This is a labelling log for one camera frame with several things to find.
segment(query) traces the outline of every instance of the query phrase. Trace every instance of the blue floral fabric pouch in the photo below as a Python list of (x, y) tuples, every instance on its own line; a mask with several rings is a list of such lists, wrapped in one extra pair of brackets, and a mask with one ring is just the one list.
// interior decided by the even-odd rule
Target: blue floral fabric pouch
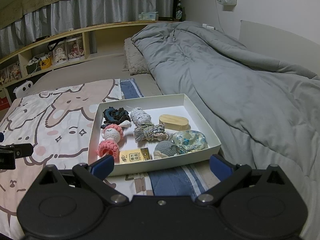
[(194, 130), (178, 131), (172, 135), (171, 141), (178, 146), (180, 154), (199, 151), (208, 147), (204, 134)]

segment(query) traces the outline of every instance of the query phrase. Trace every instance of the gray duvet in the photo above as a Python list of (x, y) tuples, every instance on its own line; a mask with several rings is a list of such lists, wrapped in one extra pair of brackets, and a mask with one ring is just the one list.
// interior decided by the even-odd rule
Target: gray duvet
[(228, 161), (280, 165), (308, 206), (301, 236), (320, 239), (319, 77), (193, 22), (152, 24), (132, 41), (163, 94), (193, 101)]

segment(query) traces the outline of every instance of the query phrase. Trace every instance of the beige mattress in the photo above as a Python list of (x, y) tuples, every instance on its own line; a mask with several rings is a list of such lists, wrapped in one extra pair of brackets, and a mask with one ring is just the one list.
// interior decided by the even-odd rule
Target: beige mattress
[(34, 95), (45, 90), (79, 85), (104, 79), (134, 78), (145, 97), (162, 95), (151, 74), (130, 76), (129, 71), (122, 71), (124, 55), (104, 56), (97, 59), (48, 72), (29, 90), (27, 95)]

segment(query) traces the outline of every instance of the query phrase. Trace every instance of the curtain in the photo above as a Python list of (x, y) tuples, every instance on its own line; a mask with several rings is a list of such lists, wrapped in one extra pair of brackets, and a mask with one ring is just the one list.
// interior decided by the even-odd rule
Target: curtain
[(31, 44), (36, 38), (69, 28), (138, 20), (141, 12), (172, 16), (173, 0), (61, 0), (44, 6), (0, 30), (0, 58)]

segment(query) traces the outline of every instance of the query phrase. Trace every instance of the wooden shelf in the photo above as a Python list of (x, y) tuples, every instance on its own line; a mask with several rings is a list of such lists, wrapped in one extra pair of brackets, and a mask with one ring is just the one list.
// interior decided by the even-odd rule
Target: wooden shelf
[[(21, 79), (7, 82), (6, 84), (0, 86), (0, 89), (4, 89), (4, 91), (6, 92), (8, 101), (9, 103), (11, 103), (7, 87), (15, 83), (21, 82), (23, 80), (27, 80), (41, 73), (49, 72), (49, 71), (70, 66), (70, 65), (75, 65), (75, 64), (86, 62), (89, 60), (94, 60), (100, 57), (123, 55), (124, 40), (129, 37), (132, 37), (134, 34), (142, 30), (145, 26), (152, 23), (156, 23), (156, 22), (159, 22), (159, 21), (135, 21), (135, 22), (121, 22), (121, 23), (94, 25), (94, 26), (89, 26), (86, 28), (66, 32), (66, 33), (57, 34), (47, 39), (25, 46), (7, 55), (6, 57), (0, 59), (0, 65), (2, 63), (4, 63), (4, 65), (7, 65), (9, 62), (13, 60), (17, 60), (14, 58), (14, 57), (17, 57), (20, 62), (20, 66), (22, 70)], [(82, 35), (82, 38), (83, 38), (84, 59), (77, 60), (77, 61), (68, 61), (61, 65), (51, 66), (47, 69), (37, 71), (33, 74), (27, 73), (26, 65), (28, 64), (29, 60), (32, 59), (33, 57), (32, 55), (33, 48), (47, 44), (50, 41), (54, 41), (59, 38), (73, 36), (76, 34)], [(97, 53), (94, 53), (94, 54), (90, 53), (91, 44), (90, 44), (89, 34), (95, 37)]]
[(82, 28), (82, 29), (76, 29), (76, 30), (66, 32), (66, 33), (57, 34), (57, 35), (51, 36), (47, 39), (44, 39), (42, 41), (32, 43), (28, 46), (25, 46), (25, 47), (13, 52), (13, 53), (7, 55), (6, 57), (3, 57), (2, 59), (0, 59), (0, 64), (5, 62), (9, 58), (12, 58), (12, 57), (18, 55), (19, 53), (25, 52), (26, 50), (29, 50), (34, 47), (40, 46), (42, 44), (48, 43), (49, 41), (54, 41), (58, 38), (63, 38), (63, 37), (67, 37), (67, 36), (71, 36), (71, 35), (75, 35), (75, 34), (91, 32), (91, 31), (97, 31), (97, 30), (101, 30), (101, 29), (108, 29), (108, 28), (115, 28), (115, 27), (122, 27), (122, 26), (125, 27), (125, 26), (149, 25), (151, 23), (156, 23), (156, 22), (159, 22), (159, 21), (135, 21), (135, 22), (123, 22), (123, 23), (109, 23), (109, 24), (95, 25), (95, 26), (86, 27), (86, 28)]

